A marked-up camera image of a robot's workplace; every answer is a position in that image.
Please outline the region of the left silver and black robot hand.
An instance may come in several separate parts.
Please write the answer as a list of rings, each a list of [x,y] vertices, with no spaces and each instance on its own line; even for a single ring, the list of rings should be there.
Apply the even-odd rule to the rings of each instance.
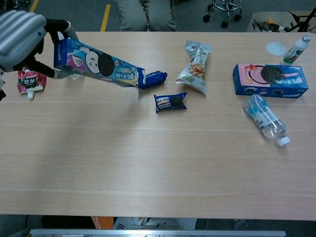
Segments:
[[[71,23],[45,18],[24,10],[10,10],[0,16],[0,73],[27,68],[49,78],[63,79],[74,74],[69,69],[56,70],[36,60],[44,37],[49,33],[54,44],[66,38],[79,40]]]

